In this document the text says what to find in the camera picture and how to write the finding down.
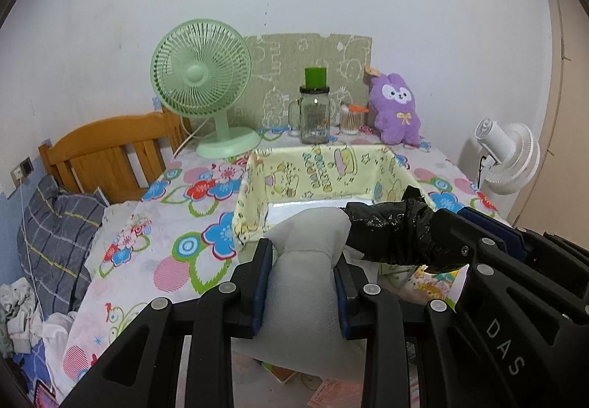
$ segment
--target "glass jar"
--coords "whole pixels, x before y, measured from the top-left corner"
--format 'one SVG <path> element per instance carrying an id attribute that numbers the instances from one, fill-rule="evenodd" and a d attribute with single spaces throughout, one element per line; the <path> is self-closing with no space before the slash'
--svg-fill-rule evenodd
<path id="1" fill-rule="evenodd" d="M 327 143 L 332 103 L 329 87 L 300 87 L 300 97 L 289 104 L 289 125 L 299 131 L 303 144 Z"/>

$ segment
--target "yellow bow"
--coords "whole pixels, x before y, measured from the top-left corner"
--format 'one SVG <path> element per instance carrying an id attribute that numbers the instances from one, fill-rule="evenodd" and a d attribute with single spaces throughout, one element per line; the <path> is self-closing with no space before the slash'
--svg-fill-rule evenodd
<path id="1" fill-rule="evenodd" d="M 401 125 L 407 124 L 407 126 L 409 126 L 409 120 L 411 119 L 411 113 L 410 112 L 398 112 L 397 113 L 397 117 L 399 119 L 402 119 L 403 120 L 403 122 L 401 123 Z"/>

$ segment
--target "purple plush toy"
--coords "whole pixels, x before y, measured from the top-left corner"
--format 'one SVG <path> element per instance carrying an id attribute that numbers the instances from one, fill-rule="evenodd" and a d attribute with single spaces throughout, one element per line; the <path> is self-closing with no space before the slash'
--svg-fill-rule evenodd
<path id="1" fill-rule="evenodd" d="M 378 112 L 374 125 L 388 145 L 404 142 L 418 146 L 421 122 L 415 113 L 413 94 L 398 74 L 380 74 L 370 81 L 368 102 Z"/>

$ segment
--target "plaid blanket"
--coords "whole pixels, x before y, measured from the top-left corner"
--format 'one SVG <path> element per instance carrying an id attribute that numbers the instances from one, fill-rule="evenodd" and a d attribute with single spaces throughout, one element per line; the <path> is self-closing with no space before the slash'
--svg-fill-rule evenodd
<path id="1" fill-rule="evenodd" d="M 78 310 L 90 283 L 84 261 L 103 212 L 95 197 L 64 191 L 50 175 L 43 177 L 25 207 L 18 252 L 45 317 Z"/>

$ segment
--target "blue wall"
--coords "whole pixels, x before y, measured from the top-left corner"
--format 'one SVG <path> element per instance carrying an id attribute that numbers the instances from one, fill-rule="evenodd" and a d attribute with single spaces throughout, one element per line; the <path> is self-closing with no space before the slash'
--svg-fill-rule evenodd
<path id="1" fill-rule="evenodd" d="M 45 175 L 40 157 L 32 162 L 33 172 L 9 198 L 0 193 L 0 284 L 12 283 L 23 276 L 17 250 L 17 232 L 22 220 L 21 194 L 26 207 Z"/>

